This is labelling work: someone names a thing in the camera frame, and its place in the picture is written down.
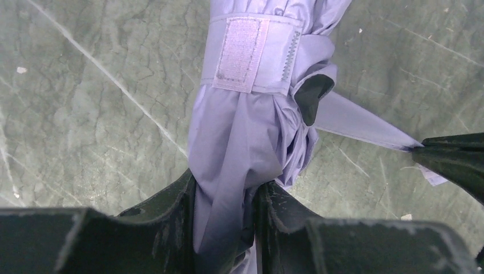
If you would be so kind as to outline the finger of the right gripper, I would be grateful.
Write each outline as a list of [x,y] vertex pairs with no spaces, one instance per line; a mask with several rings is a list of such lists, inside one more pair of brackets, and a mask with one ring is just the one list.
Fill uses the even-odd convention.
[[483,204],[483,133],[427,138],[412,159]]

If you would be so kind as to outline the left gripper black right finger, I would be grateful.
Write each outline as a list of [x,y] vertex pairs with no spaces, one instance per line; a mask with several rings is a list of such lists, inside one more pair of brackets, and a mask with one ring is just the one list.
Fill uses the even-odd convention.
[[428,221],[328,219],[274,182],[254,199],[261,273],[477,273],[450,227]]

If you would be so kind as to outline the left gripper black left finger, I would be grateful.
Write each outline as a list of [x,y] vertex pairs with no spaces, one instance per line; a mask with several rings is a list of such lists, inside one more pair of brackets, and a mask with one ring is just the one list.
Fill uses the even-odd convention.
[[2,208],[2,273],[194,273],[195,181],[186,171],[110,216],[89,207]]

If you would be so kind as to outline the white and black folding umbrella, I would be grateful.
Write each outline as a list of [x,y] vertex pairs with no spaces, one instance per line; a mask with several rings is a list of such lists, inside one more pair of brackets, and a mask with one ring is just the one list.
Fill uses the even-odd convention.
[[330,34],[349,1],[211,1],[188,135],[196,273],[256,273],[252,200],[289,188],[323,130],[399,151],[420,143],[334,92]]

